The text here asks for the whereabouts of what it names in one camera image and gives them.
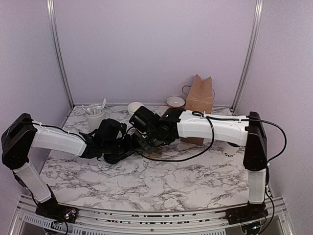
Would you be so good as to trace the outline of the brown cardboard cup carrier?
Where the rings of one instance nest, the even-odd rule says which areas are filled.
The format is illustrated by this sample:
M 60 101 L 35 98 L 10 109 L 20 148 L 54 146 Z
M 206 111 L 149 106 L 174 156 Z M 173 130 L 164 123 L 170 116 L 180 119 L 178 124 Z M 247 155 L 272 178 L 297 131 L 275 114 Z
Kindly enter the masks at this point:
M 143 155 L 145 157 L 151 158 L 151 159 L 159 159 L 162 157 L 162 147 L 158 147 L 156 150 L 154 150 L 154 152 L 152 152 L 151 154 L 144 152 Z

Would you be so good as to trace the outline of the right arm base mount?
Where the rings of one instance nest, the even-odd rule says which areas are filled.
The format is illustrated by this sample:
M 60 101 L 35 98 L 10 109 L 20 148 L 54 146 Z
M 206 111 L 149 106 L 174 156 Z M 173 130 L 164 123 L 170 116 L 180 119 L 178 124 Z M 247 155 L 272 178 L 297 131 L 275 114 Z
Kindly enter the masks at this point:
M 245 206 L 231 208 L 225 211 L 225 217 L 229 225 L 266 218 L 267 216 L 268 211 L 265 202 L 261 204 L 248 202 Z

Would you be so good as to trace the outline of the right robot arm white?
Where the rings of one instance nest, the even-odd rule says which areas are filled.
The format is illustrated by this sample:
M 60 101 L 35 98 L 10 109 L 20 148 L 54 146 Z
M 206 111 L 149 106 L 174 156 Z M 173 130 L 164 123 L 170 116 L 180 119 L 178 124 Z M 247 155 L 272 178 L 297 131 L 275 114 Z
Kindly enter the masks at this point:
M 148 153 L 162 144 L 170 145 L 179 138 L 201 138 L 245 147 L 243 165 L 248 172 L 248 204 L 242 215 L 253 219 L 261 212 L 267 180 L 267 137 L 260 116 L 209 115 L 182 108 L 169 108 L 159 116 L 144 106 L 131 116 L 129 123 L 143 137 L 140 146 Z

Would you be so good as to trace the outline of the white paper coffee cup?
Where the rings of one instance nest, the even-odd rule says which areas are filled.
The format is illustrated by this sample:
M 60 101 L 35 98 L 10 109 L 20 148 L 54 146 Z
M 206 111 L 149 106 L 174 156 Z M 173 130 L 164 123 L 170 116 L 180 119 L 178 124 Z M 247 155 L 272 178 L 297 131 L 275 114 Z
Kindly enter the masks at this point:
M 239 148 L 240 146 L 236 144 L 226 142 L 224 144 L 223 155 L 229 158 L 233 157 L 237 153 Z

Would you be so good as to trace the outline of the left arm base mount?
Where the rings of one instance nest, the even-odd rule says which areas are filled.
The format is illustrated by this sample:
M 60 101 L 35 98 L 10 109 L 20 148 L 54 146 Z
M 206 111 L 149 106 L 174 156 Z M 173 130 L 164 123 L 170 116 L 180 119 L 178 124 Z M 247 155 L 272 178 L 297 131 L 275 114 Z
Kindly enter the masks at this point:
M 56 198 L 53 196 L 43 203 L 37 202 L 35 213 L 43 217 L 55 219 L 57 221 L 75 223 L 76 217 L 78 215 L 78 209 L 75 207 L 59 204 Z

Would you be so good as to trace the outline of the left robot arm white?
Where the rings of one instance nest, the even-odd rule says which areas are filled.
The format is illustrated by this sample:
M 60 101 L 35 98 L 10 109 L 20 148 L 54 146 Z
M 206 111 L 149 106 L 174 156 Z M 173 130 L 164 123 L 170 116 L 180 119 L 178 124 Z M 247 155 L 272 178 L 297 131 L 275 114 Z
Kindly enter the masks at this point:
M 32 154 L 54 150 L 83 159 L 104 157 L 115 164 L 133 153 L 133 138 L 127 130 L 126 124 L 109 118 L 88 134 L 75 134 L 35 122 L 30 114 L 23 113 L 2 134 L 2 163 L 30 191 L 38 207 L 57 218 L 62 207 L 34 167 Z

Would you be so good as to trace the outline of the brown paper bag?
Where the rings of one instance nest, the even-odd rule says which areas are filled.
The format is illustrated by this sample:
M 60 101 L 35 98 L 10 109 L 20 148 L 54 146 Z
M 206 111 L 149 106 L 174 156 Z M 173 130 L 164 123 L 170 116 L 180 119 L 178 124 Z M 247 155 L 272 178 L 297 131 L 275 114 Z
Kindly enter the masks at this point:
M 184 85 L 181 91 L 187 95 L 185 109 L 190 111 L 200 111 L 210 114 L 213 109 L 213 99 L 215 92 L 212 87 L 212 78 L 204 80 L 196 74 L 192 85 Z

